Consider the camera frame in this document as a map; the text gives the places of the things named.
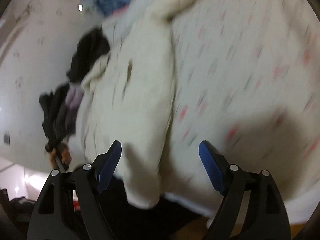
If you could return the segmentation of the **person's left hand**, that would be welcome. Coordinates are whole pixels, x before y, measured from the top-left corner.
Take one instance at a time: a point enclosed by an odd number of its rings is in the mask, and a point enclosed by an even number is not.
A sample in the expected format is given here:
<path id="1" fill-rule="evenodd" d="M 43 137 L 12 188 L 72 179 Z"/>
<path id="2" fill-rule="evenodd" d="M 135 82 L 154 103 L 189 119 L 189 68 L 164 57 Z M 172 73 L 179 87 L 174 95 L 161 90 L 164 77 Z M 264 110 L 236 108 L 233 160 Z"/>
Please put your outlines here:
<path id="1" fill-rule="evenodd" d="M 71 163 L 71 154 L 66 144 L 61 143 L 57 149 L 53 149 L 49 153 L 49 161 L 52 169 L 59 169 L 62 167 L 65 171 L 69 169 Z"/>

